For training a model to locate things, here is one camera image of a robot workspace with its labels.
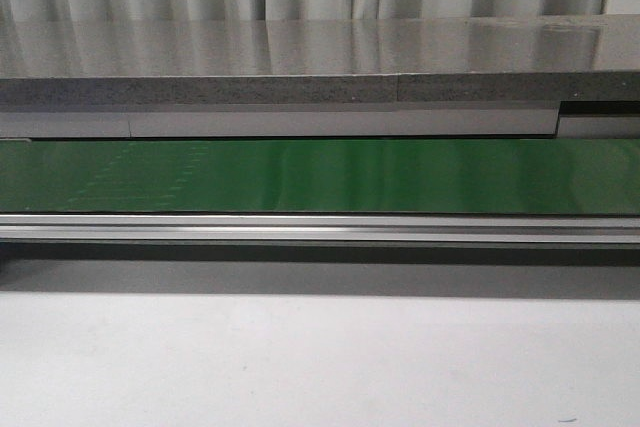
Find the green conveyor belt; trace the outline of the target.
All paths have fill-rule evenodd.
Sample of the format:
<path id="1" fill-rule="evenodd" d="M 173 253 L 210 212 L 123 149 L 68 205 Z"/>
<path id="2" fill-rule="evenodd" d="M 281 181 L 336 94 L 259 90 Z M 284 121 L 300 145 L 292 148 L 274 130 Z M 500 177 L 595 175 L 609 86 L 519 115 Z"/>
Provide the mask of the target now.
<path id="1" fill-rule="evenodd" d="M 631 139 L 9 141 L 5 213 L 637 215 Z"/>

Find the grey stone counter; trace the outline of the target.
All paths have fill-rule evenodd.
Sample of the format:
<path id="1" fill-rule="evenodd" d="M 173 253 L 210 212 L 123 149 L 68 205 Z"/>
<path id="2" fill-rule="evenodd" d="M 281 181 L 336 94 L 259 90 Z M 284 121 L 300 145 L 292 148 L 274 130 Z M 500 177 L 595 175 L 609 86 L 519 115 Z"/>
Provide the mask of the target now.
<path id="1" fill-rule="evenodd" d="M 5 139 L 638 133 L 635 15 L 1 28 Z"/>

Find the aluminium conveyor frame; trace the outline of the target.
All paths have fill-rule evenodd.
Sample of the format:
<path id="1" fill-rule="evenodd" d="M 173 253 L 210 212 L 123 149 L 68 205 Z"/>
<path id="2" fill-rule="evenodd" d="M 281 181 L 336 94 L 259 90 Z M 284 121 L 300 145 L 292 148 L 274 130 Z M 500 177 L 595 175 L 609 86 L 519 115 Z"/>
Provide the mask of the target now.
<path id="1" fill-rule="evenodd" d="M 636 216 L 4 214 L 4 242 L 622 246 Z"/>

